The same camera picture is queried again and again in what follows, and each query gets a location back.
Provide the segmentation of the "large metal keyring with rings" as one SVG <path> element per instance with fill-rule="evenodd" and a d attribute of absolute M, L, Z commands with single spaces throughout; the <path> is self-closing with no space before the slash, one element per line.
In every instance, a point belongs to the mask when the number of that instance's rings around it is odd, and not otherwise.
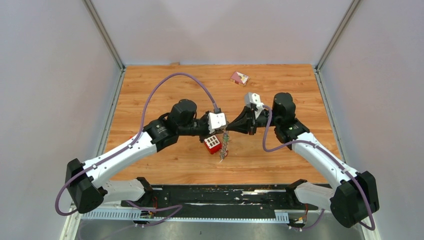
<path fill-rule="evenodd" d="M 228 144 L 230 142 L 230 134 L 229 131 L 225 131 L 222 136 L 222 147 L 220 149 L 220 163 L 228 156 Z"/>

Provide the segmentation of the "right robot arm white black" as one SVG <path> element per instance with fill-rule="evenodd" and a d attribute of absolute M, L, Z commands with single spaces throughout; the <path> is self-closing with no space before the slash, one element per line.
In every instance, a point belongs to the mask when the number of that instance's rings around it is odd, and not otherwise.
<path fill-rule="evenodd" d="M 324 147 L 314 134 L 296 118 L 296 105 L 290 93 L 280 92 L 273 98 L 272 106 L 265 105 L 257 93 L 244 97 L 245 107 L 239 116 L 226 127 L 228 131 L 254 135 L 257 128 L 265 128 L 262 148 L 271 153 L 289 148 L 307 160 L 329 183 L 323 187 L 300 179 L 286 188 L 286 204 L 298 209 L 303 204 L 331 211 L 344 227 L 356 224 L 374 231 L 373 213 L 379 210 L 375 177 L 369 172 L 359 172 L 337 158 Z M 267 148 L 267 132 L 274 127 L 280 146 Z"/>

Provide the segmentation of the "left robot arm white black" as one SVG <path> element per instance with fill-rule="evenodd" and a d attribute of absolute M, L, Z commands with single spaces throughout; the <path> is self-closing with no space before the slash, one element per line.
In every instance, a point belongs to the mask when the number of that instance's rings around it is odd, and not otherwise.
<path fill-rule="evenodd" d="M 220 108 L 207 111 L 197 117 L 197 105 L 181 99 L 170 112 L 162 114 L 126 142 L 95 158 L 80 161 L 75 158 L 67 163 L 65 184 L 60 189 L 55 210 L 61 216 L 67 213 L 59 208 L 59 200 L 68 191 L 75 211 L 85 214 L 102 203 L 135 201 L 140 206 L 149 206 L 153 193 L 140 180 L 112 181 L 111 178 L 129 165 L 175 144 L 180 136 L 198 136 L 201 142 L 222 132 L 226 115 Z"/>

